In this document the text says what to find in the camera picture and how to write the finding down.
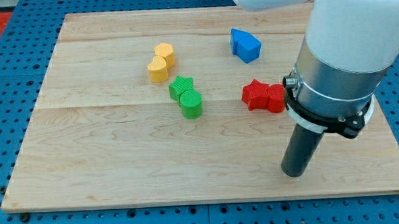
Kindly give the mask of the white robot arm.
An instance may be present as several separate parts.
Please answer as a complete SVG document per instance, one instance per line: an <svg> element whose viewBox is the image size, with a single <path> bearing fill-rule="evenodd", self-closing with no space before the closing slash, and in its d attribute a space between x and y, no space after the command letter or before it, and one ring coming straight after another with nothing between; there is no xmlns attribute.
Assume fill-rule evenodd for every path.
<svg viewBox="0 0 399 224"><path fill-rule="evenodd" d="M355 138L399 54L399 0L233 0L248 11L313 2L300 52L284 77L293 140Z"/></svg>

